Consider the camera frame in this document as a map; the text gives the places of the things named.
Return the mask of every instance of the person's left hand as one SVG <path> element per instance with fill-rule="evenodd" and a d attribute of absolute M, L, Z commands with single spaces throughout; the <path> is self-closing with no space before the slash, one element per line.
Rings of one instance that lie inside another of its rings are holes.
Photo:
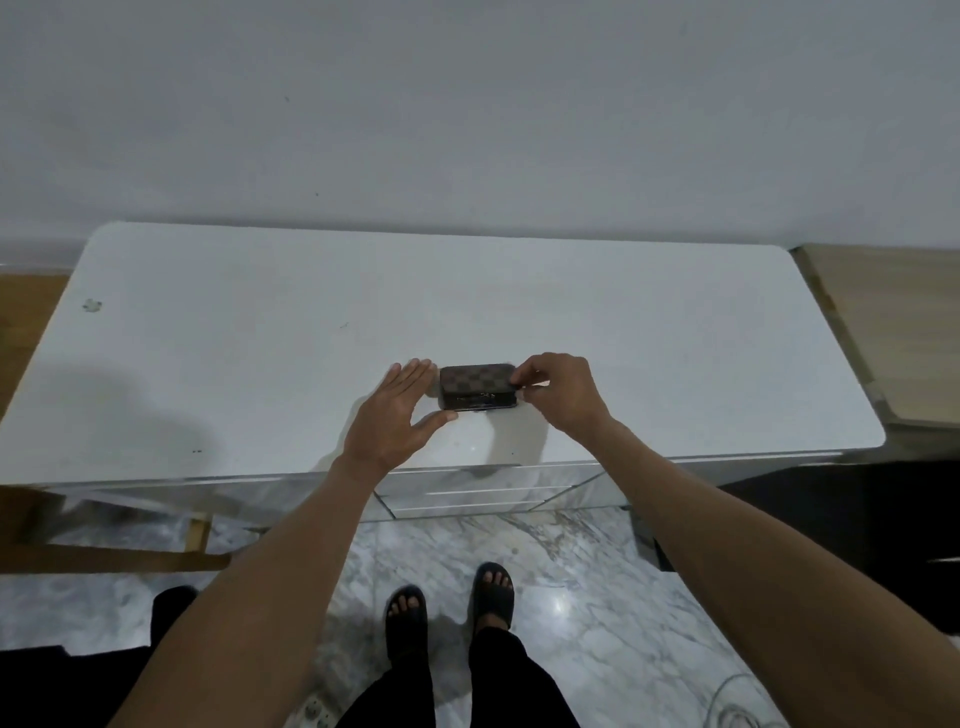
<path fill-rule="evenodd" d="M 357 410 L 342 457 L 351 464 L 373 468 L 382 477 L 426 445 L 434 432 L 456 420 L 456 412 L 441 410 L 410 424 L 414 407 L 436 376 L 437 366 L 429 359 L 411 359 L 402 369 L 394 364 Z"/>

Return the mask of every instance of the white table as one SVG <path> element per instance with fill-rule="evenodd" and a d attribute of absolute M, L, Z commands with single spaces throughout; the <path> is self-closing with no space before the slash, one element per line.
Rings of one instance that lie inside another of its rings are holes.
<path fill-rule="evenodd" d="M 779 248 L 114 223 L 0 424 L 0 483 L 272 522 L 391 362 L 547 350 L 718 484 L 883 442 Z M 369 519 L 623 502 L 529 405 L 463 415 L 377 495 Z"/>

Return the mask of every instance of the checkered wallet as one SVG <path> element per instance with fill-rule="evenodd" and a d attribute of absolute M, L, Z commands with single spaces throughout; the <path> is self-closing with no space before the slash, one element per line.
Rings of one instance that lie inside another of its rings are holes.
<path fill-rule="evenodd" d="M 510 383 L 513 364 L 476 364 L 440 370 L 440 407 L 482 410 L 516 407 L 516 387 Z"/>

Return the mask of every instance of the gray wall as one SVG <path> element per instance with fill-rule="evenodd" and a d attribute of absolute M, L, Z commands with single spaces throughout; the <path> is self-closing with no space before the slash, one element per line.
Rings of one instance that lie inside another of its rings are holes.
<path fill-rule="evenodd" d="M 960 247 L 956 0 L 0 0 L 0 250 L 111 219 Z"/>

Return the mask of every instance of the foot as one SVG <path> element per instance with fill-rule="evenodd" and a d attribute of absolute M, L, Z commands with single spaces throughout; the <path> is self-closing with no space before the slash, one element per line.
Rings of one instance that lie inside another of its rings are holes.
<path fill-rule="evenodd" d="M 510 629 L 514 617 L 514 583 L 507 570 L 488 562 L 473 579 L 473 634 L 485 627 Z"/>
<path fill-rule="evenodd" d="M 387 657 L 391 665 L 411 655 L 426 656 L 426 599 L 410 584 L 398 589 L 387 604 Z"/>

